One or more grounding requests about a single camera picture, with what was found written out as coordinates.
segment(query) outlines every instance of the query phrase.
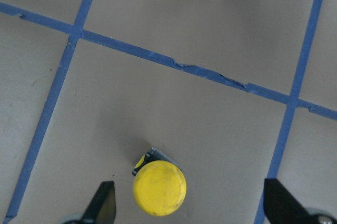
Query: gray floor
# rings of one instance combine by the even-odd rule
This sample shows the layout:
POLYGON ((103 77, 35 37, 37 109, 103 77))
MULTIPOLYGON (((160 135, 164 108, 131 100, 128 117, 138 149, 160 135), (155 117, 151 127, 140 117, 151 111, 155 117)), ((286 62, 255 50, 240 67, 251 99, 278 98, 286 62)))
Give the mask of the gray floor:
MULTIPOLYGON (((72 23, 81 0, 0 0, 72 23)), ((312 0, 94 0, 85 29, 288 94, 312 0)), ((337 109, 336 0, 324 0, 301 98, 337 109)), ((0 218, 67 36, 0 14, 0 218)), ((80 40, 18 216, 56 223, 116 183, 115 223, 252 223, 285 105, 80 40), (184 168, 187 196, 154 218, 131 170, 152 145, 184 168)), ((336 121, 295 114, 279 178, 337 216, 336 121)))

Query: yellow ball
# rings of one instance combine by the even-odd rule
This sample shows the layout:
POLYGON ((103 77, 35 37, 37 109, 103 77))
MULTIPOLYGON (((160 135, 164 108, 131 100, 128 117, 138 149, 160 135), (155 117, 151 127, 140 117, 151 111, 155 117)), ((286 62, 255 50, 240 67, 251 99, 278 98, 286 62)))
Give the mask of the yellow ball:
POLYGON ((186 180, 176 165, 167 161, 153 161, 137 173, 133 195, 145 212, 154 216, 169 215, 185 199, 186 180))

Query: partially visible object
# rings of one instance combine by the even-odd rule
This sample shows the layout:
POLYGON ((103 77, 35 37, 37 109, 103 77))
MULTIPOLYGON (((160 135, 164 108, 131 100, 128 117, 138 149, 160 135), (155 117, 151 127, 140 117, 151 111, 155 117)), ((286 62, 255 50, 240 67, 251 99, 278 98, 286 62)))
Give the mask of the partially visible object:
POLYGON ((133 195, 138 206, 148 214, 169 215, 185 199, 186 180, 176 165, 168 161, 153 161, 137 173, 133 195))
POLYGON ((270 224, 337 224, 324 211, 310 214, 277 179, 265 179, 263 204, 270 224))
POLYGON ((64 224, 113 224, 116 217, 114 181, 102 182, 81 219, 64 224))
POLYGON ((173 160, 171 157, 169 157, 167 154, 162 152, 157 147, 153 146, 149 152, 147 152, 144 156, 142 156, 141 160, 138 162, 138 164, 136 165, 136 167, 132 171, 132 175, 136 176, 138 171, 142 167, 144 167, 144 165, 148 164, 149 162, 158 161, 158 160, 170 162, 170 163, 176 165, 177 167, 179 167, 179 169, 181 171, 183 170, 175 160, 173 160))

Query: yellow circle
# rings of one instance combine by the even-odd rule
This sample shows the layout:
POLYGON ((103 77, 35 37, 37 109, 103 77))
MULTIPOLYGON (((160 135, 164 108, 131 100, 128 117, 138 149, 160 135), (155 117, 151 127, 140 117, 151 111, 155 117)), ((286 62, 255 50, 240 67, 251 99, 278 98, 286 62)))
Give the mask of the yellow circle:
POLYGON ((170 162, 149 162, 135 177, 133 195, 145 212, 155 216, 169 215, 185 199, 186 180, 179 168, 170 162))

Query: blue line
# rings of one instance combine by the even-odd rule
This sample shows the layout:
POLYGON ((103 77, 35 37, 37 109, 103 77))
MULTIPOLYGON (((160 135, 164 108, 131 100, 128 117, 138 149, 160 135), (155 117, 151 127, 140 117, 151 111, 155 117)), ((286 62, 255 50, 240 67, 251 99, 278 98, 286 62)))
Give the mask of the blue line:
MULTIPOLYGON (((286 106, 282 126, 280 129, 280 134, 277 139, 277 143, 275 146, 271 164, 269 166, 267 178, 276 178, 280 165, 281 165, 281 160, 282 160, 282 156, 284 153, 285 145, 286 145, 288 135, 290 132, 290 128, 291 128, 291 124, 294 118, 294 113, 299 104, 299 95, 300 95, 300 91, 302 87, 306 65, 308 63, 308 59, 310 55, 312 42, 313 42, 314 35, 315 35, 317 22, 318 22, 319 15, 320 15, 322 2, 323 0, 314 0, 312 4, 310 17, 309 17, 308 25, 305 31, 303 45, 302 45, 302 49, 300 53, 299 62, 297 64, 297 68, 296 68, 296 72, 295 72, 295 76, 293 80, 293 85, 292 85, 290 96, 289 96, 288 103, 286 106)), ((259 202, 259 207, 257 209, 254 224, 263 224, 264 219, 265 219, 265 215, 263 212, 263 196, 262 196, 259 202)))
MULTIPOLYGON (((36 162, 38 152, 40 150, 43 138, 47 131, 49 121, 52 117, 55 105, 57 103, 57 99, 60 95, 62 85, 66 77, 66 74, 68 72, 71 60, 73 58, 75 48, 76 48, 76 43, 82 35, 81 30, 83 28, 83 25, 87 17, 88 11, 90 9, 91 3, 92 3, 92 0, 82 0, 80 9, 77 13, 77 16, 74 22, 74 27, 71 29, 67 29, 67 31, 72 30, 74 31, 74 33, 73 34, 71 33, 69 35, 68 43, 64 49, 63 56, 60 61, 60 65, 57 69, 55 78, 51 86, 51 90, 49 91, 46 103, 44 105, 42 114, 40 116, 39 122, 37 124, 36 130, 35 130, 32 142, 31 142, 31 145, 29 147, 25 162, 22 166, 22 170, 19 175, 19 179, 17 181, 16 187, 15 187, 12 199, 11 199, 11 203, 9 204, 8 211, 4 219, 4 224, 7 224, 18 213, 20 204, 23 199, 23 195, 25 193, 29 178, 31 176, 31 172, 36 162)), ((4 6, 4 9, 7 9, 7 13, 11 15, 16 15, 17 10, 18 10, 17 8, 11 8, 8 5, 4 6)), ((41 16, 36 15, 31 12, 25 12, 25 13, 19 12, 19 14, 23 15, 21 17, 25 17, 25 16, 28 17, 30 21, 36 20, 36 22, 39 24, 46 24, 45 26, 51 25, 54 28, 59 28, 59 29, 61 29, 61 27, 64 29, 69 28, 68 25, 63 25, 63 23, 58 22, 58 21, 55 22, 55 20, 52 20, 50 18, 39 20, 41 16)))
POLYGON ((0 2, 0 12, 7 14, 7 15, 19 16, 23 20, 37 23, 42 26, 46 26, 46 27, 64 32, 66 34, 71 34, 74 30, 73 25, 70 25, 68 23, 60 22, 52 18, 39 15, 39 14, 35 14, 33 12, 23 10, 18 7, 10 6, 8 4, 1 3, 1 2, 0 2))
MULTIPOLYGON (((67 33, 67 34, 70 34, 70 35, 72 35, 72 34, 78 35, 81 32, 81 29, 79 29, 79 28, 76 29, 74 26, 72 26, 70 24, 63 23, 63 22, 51 19, 49 17, 45 17, 43 15, 35 14, 33 12, 29 12, 29 11, 23 10, 21 8, 10 6, 10 5, 4 4, 4 3, 0 3, 0 12, 5 13, 5 14, 9 14, 9 15, 13 15, 13 16, 18 15, 21 19, 24 19, 26 21, 30 21, 30 22, 33 22, 33 23, 40 24, 42 26, 50 27, 50 28, 53 28, 55 30, 58 30, 58 31, 61 31, 61 32, 64 32, 64 33, 67 33)), ((170 67, 170 63, 172 61, 175 62, 175 60, 173 58, 166 57, 164 55, 152 52, 150 50, 145 50, 145 49, 142 49, 142 48, 139 48, 139 47, 133 46, 131 44, 127 44, 127 43, 124 43, 124 42, 121 42, 121 41, 118 41, 118 40, 115 40, 115 39, 112 39, 112 38, 109 38, 109 37, 105 37, 105 36, 96 34, 94 32, 89 32, 89 31, 84 30, 83 33, 85 34, 84 39, 87 40, 87 41, 90 41, 90 42, 93 42, 93 43, 96 43, 96 44, 100 44, 100 45, 103 45, 103 46, 106 46, 106 47, 109 47, 109 48, 112 48, 112 49, 117 49, 119 51, 131 54, 131 55, 134 55, 134 56, 137 56, 137 57, 141 57, 141 58, 156 62, 158 64, 162 64, 162 65, 170 67)), ((172 68, 182 70, 182 67, 179 68, 178 65, 183 66, 183 64, 178 64, 178 63, 176 63, 176 64, 177 65, 172 67, 172 68)), ((198 67, 198 66, 194 66, 194 67, 195 67, 195 69, 197 69, 197 68, 203 69, 201 71, 201 73, 203 73, 203 75, 200 75, 199 72, 197 72, 197 71, 194 71, 194 72, 190 71, 189 72, 190 74, 193 74, 193 75, 196 75, 196 76, 199 76, 199 77, 204 77, 204 78, 207 78, 207 75, 208 76, 213 75, 213 77, 219 76, 219 75, 222 76, 220 73, 216 73, 214 71, 207 70, 207 69, 202 68, 202 67, 198 67)), ((224 81, 220 81, 220 82, 216 81, 216 82, 224 84, 224 85, 227 85, 226 83, 229 83, 227 86, 231 86, 233 88, 239 87, 238 89, 240 89, 240 90, 244 90, 248 93, 255 94, 255 95, 258 95, 260 97, 264 97, 264 98, 267 98, 267 99, 270 99, 270 100, 273 100, 273 101, 277 101, 277 102, 280 102, 280 103, 283 103, 283 104, 287 104, 288 98, 289 98, 289 96, 286 95, 286 94, 282 94, 282 93, 279 93, 277 91, 273 91, 273 90, 255 85, 255 84, 250 84, 250 83, 249 84, 241 84, 241 83, 239 83, 235 80, 230 80, 230 79, 228 79, 228 82, 224 82, 224 81)), ((303 100, 300 103, 301 103, 301 105, 299 107, 308 108, 311 113, 337 120, 337 116, 336 116, 337 112, 335 112, 333 110, 330 110, 330 109, 327 109, 325 107, 322 107, 322 106, 319 106, 319 105, 316 105, 316 104, 313 104, 313 103, 310 103, 310 102, 307 102, 307 101, 303 101, 303 100)))

